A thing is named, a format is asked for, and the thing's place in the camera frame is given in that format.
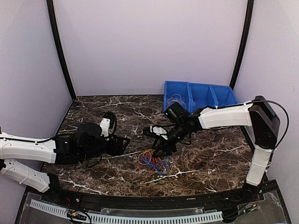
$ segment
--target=cable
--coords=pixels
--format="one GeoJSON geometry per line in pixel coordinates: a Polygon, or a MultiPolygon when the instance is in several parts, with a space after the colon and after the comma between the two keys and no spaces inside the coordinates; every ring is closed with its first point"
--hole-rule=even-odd
{"type": "Polygon", "coordinates": [[[263,184],[263,181],[261,182],[261,185],[260,185],[260,188],[257,190],[257,192],[252,196],[252,198],[244,205],[242,206],[241,208],[239,208],[237,211],[233,212],[232,214],[230,215],[227,215],[227,216],[224,216],[223,218],[227,218],[227,219],[233,219],[233,218],[236,218],[236,217],[230,217],[236,213],[238,213],[239,211],[241,211],[243,208],[245,208],[247,205],[249,205],[251,202],[253,202],[253,200],[255,199],[256,196],[258,196],[259,192],[261,191],[261,188],[262,188],[262,184],[263,184]]]}
{"type": "Polygon", "coordinates": [[[93,168],[94,166],[98,165],[98,164],[102,161],[102,159],[103,159],[103,156],[100,155],[100,160],[99,160],[98,162],[96,162],[95,164],[90,165],[90,166],[89,166],[89,161],[90,161],[90,159],[87,160],[87,169],[93,168]]]}
{"type": "Polygon", "coordinates": [[[279,140],[279,142],[276,144],[275,148],[277,148],[279,146],[279,144],[282,142],[282,140],[284,139],[288,129],[289,129],[289,124],[290,124],[290,118],[289,118],[289,114],[288,112],[286,111],[286,109],[280,105],[279,103],[275,102],[275,101],[271,101],[271,100],[258,100],[258,101],[251,101],[249,103],[246,103],[246,104],[254,104],[254,103],[272,103],[272,104],[275,104],[277,106],[279,106],[284,112],[285,112],[285,115],[286,115],[286,128],[285,128],[285,132],[284,134],[282,135],[281,139],[279,140]]]}
{"type": "Polygon", "coordinates": [[[111,120],[114,120],[114,126],[113,126],[113,131],[112,131],[112,135],[116,132],[116,128],[117,128],[117,118],[116,118],[116,115],[113,113],[113,112],[111,112],[111,111],[108,111],[108,112],[106,112],[105,114],[104,114],[104,116],[103,116],[104,118],[109,118],[110,119],[110,121],[111,120]]]}
{"type": "Polygon", "coordinates": [[[285,135],[286,135],[286,133],[287,133],[287,131],[289,129],[289,124],[290,124],[289,114],[288,114],[288,112],[286,111],[286,109],[281,104],[279,104],[279,103],[277,103],[275,101],[272,101],[272,100],[256,100],[256,101],[252,100],[250,102],[243,103],[243,104],[235,104],[235,105],[230,105],[230,106],[218,107],[218,109],[228,108],[228,107],[233,107],[233,106],[243,106],[243,105],[248,105],[248,104],[256,104],[256,103],[271,103],[271,104],[275,104],[275,105],[279,106],[285,112],[286,120],[287,120],[286,128],[285,128],[285,132],[282,135],[281,139],[279,140],[279,142],[275,146],[275,148],[277,148],[279,146],[279,144],[282,142],[282,140],[285,138],[285,135]]]}
{"type": "Polygon", "coordinates": [[[170,97],[167,102],[166,102],[166,107],[169,107],[171,104],[178,102],[181,106],[185,106],[184,109],[187,109],[186,104],[182,100],[182,96],[179,94],[173,94],[172,97],[170,97]]]}
{"type": "Polygon", "coordinates": [[[33,140],[25,140],[25,139],[14,139],[14,138],[6,138],[6,137],[0,137],[0,139],[6,139],[6,140],[12,140],[12,141],[21,141],[21,142],[30,142],[30,143],[44,143],[44,142],[47,142],[47,141],[50,141],[50,140],[53,140],[54,138],[57,138],[59,136],[64,136],[64,135],[71,135],[72,133],[63,133],[63,134],[58,134],[58,135],[55,135],[54,137],[51,137],[51,138],[48,138],[48,139],[45,139],[45,140],[42,140],[42,141],[33,141],[33,140]]]}
{"type": "MultiPolygon", "coordinates": [[[[88,218],[89,224],[92,224],[92,219],[91,219],[91,217],[86,212],[84,212],[84,211],[82,211],[80,209],[76,209],[76,208],[70,207],[71,200],[68,197],[64,198],[61,202],[57,203],[57,202],[54,202],[51,198],[49,198],[45,194],[43,196],[46,197],[47,199],[49,199],[49,201],[51,201],[52,203],[56,204],[58,207],[60,207],[63,202],[68,201],[68,205],[66,207],[66,211],[67,212],[68,212],[69,209],[74,210],[72,213],[76,213],[77,211],[79,211],[79,212],[83,213],[88,218]]],[[[68,221],[71,222],[71,223],[73,223],[73,224],[82,224],[82,223],[85,222],[85,220],[83,222],[78,222],[76,220],[73,220],[72,217],[68,217],[68,216],[67,216],[67,218],[70,218],[70,220],[68,219],[68,221]]]]}
{"type": "Polygon", "coordinates": [[[245,214],[247,214],[249,212],[255,211],[256,209],[257,209],[257,206],[256,206],[256,204],[254,204],[250,208],[243,210],[243,212],[240,213],[237,216],[234,216],[234,217],[223,217],[223,218],[226,218],[226,219],[236,219],[236,218],[238,218],[238,217],[240,217],[242,215],[245,215],[245,214]]]}
{"type": "Polygon", "coordinates": [[[73,208],[73,207],[70,207],[70,206],[68,206],[67,208],[66,208],[66,211],[67,211],[67,213],[69,214],[69,216],[67,216],[68,218],[70,218],[70,222],[71,223],[73,223],[73,224],[83,224],[86,220],[82,220],[82,222],[79,222],[79,221],[76,221],[76,220],[74,220],[74,218],[72,217],[73,216],[73,214],[75,214],[75,215],[77,215],[77,211],[79,211],[79,212],[81,212],[82,214],[84,214],[87,218],[88,218],[88,220],[89,220],[89,224],[92,224],[92,219],[91,219],[91,217],[86,213],[86,212],[84,212],[84,211],[82,211],[82,210],[80,210],[80,209],[76,209],[76,208],[73,208]]]}
{"type": "Polygon", "coordinates": [[[170,125],[153,125],[153,128],[154,127],[172,127],[172,126],[175,126],[176,124],[170,124],[170,125]]]}
{"type": "Polygon", "coordinates": [[[170,168],[170,162],[168,158],[161,160],[160,158],[153,157],[154,150],[149,149],[139,154],[138,163],[143,166],[147,166],[152,171],[156,171],[159,175],[164,175],[170,168]]]}

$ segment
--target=black cable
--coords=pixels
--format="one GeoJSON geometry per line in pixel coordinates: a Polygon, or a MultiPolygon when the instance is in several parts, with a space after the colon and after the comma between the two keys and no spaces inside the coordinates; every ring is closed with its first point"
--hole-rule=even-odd
{"type": "MultiPolygon", "coordinates": [[[[79,212],[83,213],[88,218],[89,224],[92,224],[92,218],[86,212],[84,212],[83,210],[76,209],[76,208],[73,208],[73,207],[70,207],[70,206],[68,206],[66,209],[72,209],[72,210],[74,210],[74,212],[79,211],[79,212]]],[[[69,217],[69,218],[71,219],[71,222],[74,223],[74,224],[81,224],[81,223],[85,222],[85,220],[82,220],[82,222],[79,222],[79,221],[73,220],[72,217],[69,217]]]]}
{"type": "Polygon", "coordinates": [[[62,201],[60,201],[60,202],[55,202],[55,201],[53,201],[51,198],[49,198],[48,196],[46,196],[45,194],[43,194],[43,196],[45,197],[45,198],[47,198],[50,202],[52,202],[52,203],[54,203],[54,204],[56,204],[56,205],[58,205],[58,206],[61,206],[65,201],[66,201],[66,198],[64,198],[62,201]]]}
{"type": "Polygon", "coordinates": [[[0,139],[6,139],[6,140],[12,140],[12,141],[21,141],[21,142],[30,142],[30,143],[44,143],[44,142],[47,142],[47,141],[50,141],[50,140],[53,140],[54,138],[57,138],[59,136],[64,136],[64,135],[71,135],[71,133],[63,133],[63,134],[58,134],[54,137],[51,137],[51,138],[48,138],[48,139],[45,139],[45,140],[42,140],[42,141],[33,141],[33,140],[25,140],[25,139],[14,139],[14,138],[6,138],[6,137],[0,137],[0,139]]]}
{"type": "Polygon", "coordinates": [[[116,128],[117,128],[117,118],[116,118],[116,115],[113,113],[113,112],[111,112],[111,114],[112,114],[112,116],[113,116],[113,118],[114,118],[114,126],[113,126],[113,131],[112,131],[112,135],[116,132],[116,128]]]}
{"type": "Polygon", "coordinates": [[[289,114],[288,112],[286,111],[286,109],[280,105],[279,103],[275,102],[275,101],[272,101],[272,100],[257,100],[257,101],[251,101],[249,103],[246,103],[246,104],[254,104],[254,103],[272,103],[272,104],[275,104],[277,106],[279,106],[284,112],[285,112],[285,115],[286,115],[286,128],[285,128],[285,132],[284,134],[282,135],[281,139],[279,140],[279,142],[276,144],[275,148],[277,148],[279,146],[279,144],[281,143],[281,141],[284,139],[288,129],[289,129],[289,124],[290,124],[290,118],[289,118],[289,114]]]}
{"type": "Polygon", "coordinates": [[[153,125],[153,128],[154,127],[172,127],[172,126],[175,126],[176,124],[170,124],[170,125],[153,125]]]}
{"type": "Polygon", "coordinates": [[[98,162],[96,162],[95,164],[90,165],[90,166],[88,165],[89,160],[87,160],[87,169],[93,168],[94,166],[98,165],[102,161],[102,159],[103,159],[103,156],[100,155],[100,160],[98,162]]]}
{"type": "Polygon", "coordinates": [[[275,146],[275,148],[277,148],[279,146],[279,144],[281,143],[281,141],[284,139],[284,137],[285,137],[285,135],[286,135],[286,133],[287,133],[287,131],[289,129],[289,124],[290,124],[289,114],[288,114],[288,112],[286,111],[286,109],[281,104],[279,104],[279,103],[277,103],[275,101],[272,101],[272,100],[256,100],[256,101],[253,100],[253,101],[250,101],[250,102],[247,102],[247,103],[243,103],[243,104],[236,104],[236,105],[218,107],[218,109],[228,108],[228,107],[234,107],[234,106],[243,106],[244,104],[248,105],[248,104],[255,104],[255,103],[271,103],[271,104],[275,104],[275,105],[279,106],[285,112],[286,120],[287,120],[286,128],[285,128],[285,132],[282,135],[281,139],[279,140],[279,142],[275,146]]]}
{"type": "Polygon", "coordinates": [[[181,143],[182,145],[186,145],[186,146],[191,145],[192,144],[191,135],[192,135],[192,132],[189,134],[188,142],[182,142],[182,141],[180,141],[179,143],[181,143]]]}
{"type": "Polygon", "coordinates": [[[254,0],[248,0],[247,1],[247,9],[246,9],[246,14],[245,14],[245,21],[244,21],[244,26],[243,26],[243,32],[242,32],[242,37],[241,37],[241,42],[240,42],[240,47],[237,55],[237,59],[235,62],[235,67],[234,67],[234,72],[232,75],[232,78],[230,80],[229,86],[234,90],[235,84],[238,79],[238,74],[241,68],[244,52],[245,52],[245,47],[246,47],[246,42],[247,38],[249,35],[249,28],[250,28],[250,22],[251,22],[251,17],[252,17],[252,12],[253,12],[253,3],[254,0]]]}
{"type": "Polygon", "coordinates": [[[240,217],[240,216],[242,216],[242,215],[245,215],[245,214],[250,213],[250,212],[255,211],[255,210],[256,210],[256,207],[255,207],[255,208],[250,207],[250,208],[244,210],[244,211],[243,211],[242,213],[240,213],[239,215],[234,216],[234,217],[229,217],[229,218],[226,218],[226,219],[236,219],[236,218],[238,218],[238,217],[240,217]]]}
{"type": "Polygon", "coordinates": [[[239,208],[237,211],[235,211],[235,212],[233,212],[232,214],[227,215],[227,216],[225,216],[225,217],[223,217],[223,218],[233,219],[233,218],[230,217],[230,216],[232,216],[232,215],[238,213],[238,212],[241,211],[243,208],[245,208],[247,205],[249,205],[251,202],[253,202],[254,199],[255,199],[255,197],[256,197],[256,196],[259,194],[259,192],[261,191],[261,189],[262,189],[262,184],[263,184],[263,181],[261,181],[260,188],[257,190],[257,192],[252,196],[252,198],[251,198],[251,199],[250,199],[244,206],[242,206],[242,207],[239,208]]]}

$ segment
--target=tangled rubber bands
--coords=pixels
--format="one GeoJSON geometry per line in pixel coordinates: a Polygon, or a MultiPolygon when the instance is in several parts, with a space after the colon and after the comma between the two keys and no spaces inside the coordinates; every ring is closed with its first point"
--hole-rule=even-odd
{"type": "Polygon", "coordinates": [[[171,104],[178,102],[184,109],[187,109],[186,104],[182,100],[182,96],[179,94],[173,94],[166,102],[166,106],[169,107],[171,104]]]}
{"type": "Polygon", "coordinates": [[[148,170],[156,171],[159,175],[164,175],[170,168],[170,161],[168,158],[161,160],[153,157],[154,150],[149,149],[138,156],[138,163],[146,166],[148,170]]]}

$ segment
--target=black frame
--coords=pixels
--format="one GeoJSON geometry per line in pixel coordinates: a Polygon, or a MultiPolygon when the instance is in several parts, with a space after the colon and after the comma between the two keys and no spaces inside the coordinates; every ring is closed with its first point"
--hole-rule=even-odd
{"type": "MultiPolygon", "coordinates": [[[[121,197],[121,196],[103,196],[93,195],[88,193],[80,193],[70,190],[62,190],[61,194],[68,197],[71,201],[70,206],[84,211],[101,211],[102,208],[113,209],[130,209],[130,210],[172,210],[172,209],[188,209],[188,208],[201,208],[205,211],[217,210],[222,211],[224,214],[231,214],[238,210],[238,203],[227,203],[224,198],[227,194],[238,194],[242,189],[234,189],[219,193],[211,193],[204,195],[193,196],[178,196],[178,197],[121,197]]],[[[278,187],[276,180],[264,181],[262,185],[263,193],[276,191],[281,202],[284,215],[287,223],[291,223],[284,199],[278,187]]],[[[27,187],[23,195],[15,224],[18,224],[21,218],[22,208],[26,201],[28,193],[34,193],[42,196],[42,199],[48,202],[47,196],[36,191],[31,187],[27,187]]]]}
{"type": "Polygon", "coordinates": [[[246,47],[246,43],[247,43],[247,38],[248,38],[249,28],[250,28],[250,22],[251,22],[251,17],[252,17],[252,12],[253,12],[253,3],[254,3],[254,0],[248,0],[248,2],[247,2],[245,22],[244,22],[240,47],[239,47],[239,51],[238,51],[237,60],[235,62],[234,72],[233,72],[233,75],[232,75],[232,78],[231,78],[230,84],[229,84],[229,86],[233,90],[235,88],[235,84],[236,84],[237,79],[238,79],[240,67],[241,67],[244,52],[245,52],[245,47],[246,47]]]}
{"type": "MultiPolygon", "coordinates": [[[[235,62],[235,68],[234,68],[234,71],[233,71],[233,74],[232,74],[232,77],[230,80],[230,84],[229,84],[229,86],[232,89],[234,89],[236,81],[238,79],[240,67],[241,67],[244,52],[245,52],[245,47],[246,47],[246,43],[247,43],[247,38],[248,38],[249,28],[250,28],[250,23],[251,23],[251,17],[252,17],[252,12],[253,12],[253,4],[254,4],[254,0],[248,0],[240,47],[239,47],[237,59],[235,62]]],[[[68,71],[68,68],[66,65],[65,56],[64,56],[64,52],[63,52],[61,41],[60,41],[53,0],[47,0],[47,5],[48,5],[48,12],[49,12],[49,18],[50,18],[53,38],[54,38],[57,54],[59,57],[61,69],[63,71],[65,82],[67,84],[71,98],[72,98],[72,100],[75,100],[77,96],[76,96],[73,84],[71,82],[71,77],[70,77],[70,74],[69,74],[69,71],[68,71]]]]}
{"type": "Polygon", "coordinates": [[[60,61],[61,69],[64,74],[65,82],[66,82],[67,88],[69,89],[71,98],[72,98],[72,100],[75,100],[77,96],[76,96],[73,84],[71,83],[71,77],[70,77],[70,74],[69,74],[69,71],[68,71],[68,68],[66,65],[64,52],[62,50],[58,26],[57,26],[56,17],[55,17],[55,9],[54,9],[53,0],[47,0],[47,5],[48,5],[48,13],[49,13],[49,18],[50,18],[53,38],[54,38],[54,42],[56,45],[56,51],[57,51],[58,58],[60,61]]]}
{"type": "MultiPolygon", "coordinates": [[[[247,10],[246,10],[246,16],[245,16],[245,22],[243,27],[243,33],[241,37],[241,43],[239,47],[238,56],[235,63],[234,72],[230,81],[230,87],[234,89],[238,74],[240,71],[243,55],[245,52],[246,42],[248,38],[249,33],[249,27],[250,27],[250,21],[253,11],[253,3],[254,0],[248,0],[247,3],[247,10]]],[[[52,28],[52,33],[57,49],[57,54],[59,57],[59,61],[61,64],[61,68],[64,74],[64,78],[66,81],[66,84],[68,86],[69,93],[71,95],[72,100],[74,101],[76,99],[76,94],[71,82],[70,74],[67,69],[62,45],[60,42],[56,17],[55,17],[55,9],[53,0],[47,0],[48,5],[48,12],[49,12],[49,18],[52,28]]],[[[246,141],[248,142],[250,148],[252,151],[254,151],[254,144],[251,141],[251,138],[246,130],[245,127],[241,126],[241,130],[245,136],[246,141]]],[[[273,190],[276,190],[280,199],[280,202],[282,204],[285,217],[288,223],[291,223],[288,211],[286,209],[285,202],[283,200],[283,197],[281,195],[280,189],[277,185],[277,182],[275,180],[269,181],[267,176],[265,175],[263,178],[263,192],[270,192],[273,190]]],[[[152,198],[136,198],[136,197],[120,197],[120,196],[101,196],[101,195],[92,195],[87,193],[79,193],[75,191],[69,191],[69,190],[62,190],[62,194],[64,196],[67,196],[71,199],[71,206],[80,208],[80,209],[90,209],[90,210],[100,210],[102,207],[105,208],[119,208],[119,209],[150,209],[150,210],[163,210],[163,209],[182,209],[182,208],[195,208],[195,207],[204,207],[205,210],[212,210],[217,209],[221,211],[228,211],[228,210],[236,210],[237,204],[234,205],[227,205],[223,199],[226,197],[226,194],[229,193],[238,193],[241,189],[234,189],[230,191],[224,191],[219,193],[211,193],[211,194],[204,194],[204,195],[194,195],[194,196],[180,196],[180,197],[152,197],[152,198]]],[[[31,187],[26,187],[25,193],[23,195],[22,201],[20,203],[20,207],[18,210],[17,218],[15,220],[15,224],[19,223],[19,220],[21,218],[22,208],[24,206],[27,194],[29,192],[40,194],[38,191],[31,187]]]]}

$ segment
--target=zip tie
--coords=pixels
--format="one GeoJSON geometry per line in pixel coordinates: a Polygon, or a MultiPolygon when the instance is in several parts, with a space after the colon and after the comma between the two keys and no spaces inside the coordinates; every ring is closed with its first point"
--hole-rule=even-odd
{"type": "Polygon", "coordinates": [[[28,177],[29,177],[29,168],[28,168],[28,166],[26,166],[26,168],[27,168],[27,174],[26,174],[26,177],[24,178],[24,180],[22,180],[19,184],[22,184],[22,183],[24,183],[25,182],[25,180],[27,180],[28,179],[28,177]]]}
{"type": "Polygon", "coordinates": [[[269,165],[267,165],[267,166],[262,166],[262,165],[259,165],[259,164],[256,164],[256,163],[254,163],[254,162],[251,162],[253,165],[256,165],[256,166],[258,166],[258,167],[262,167],[262,168],[267,168],[267,167],[269,167],[272,163],[270,163],[269,165]]]}

